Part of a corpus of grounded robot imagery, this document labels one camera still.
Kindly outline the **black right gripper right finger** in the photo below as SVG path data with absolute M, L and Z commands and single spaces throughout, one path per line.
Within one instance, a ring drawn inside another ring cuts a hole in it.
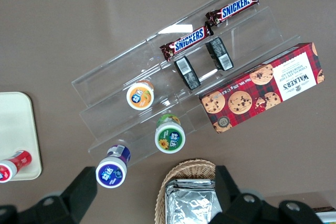
M 210 223 L 322 223 L 307 204 L 284 200 L 279 207 L 242 193 L 225 166 L 215 167 L 215 192 L 222 209 Z

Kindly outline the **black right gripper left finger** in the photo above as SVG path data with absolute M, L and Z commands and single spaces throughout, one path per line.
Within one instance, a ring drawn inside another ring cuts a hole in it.
M 60 195 L 45 197 L 22 212 L 2 205 L 1 223 L 80 223 L 96 195 L 96 168 L 85 167 Z

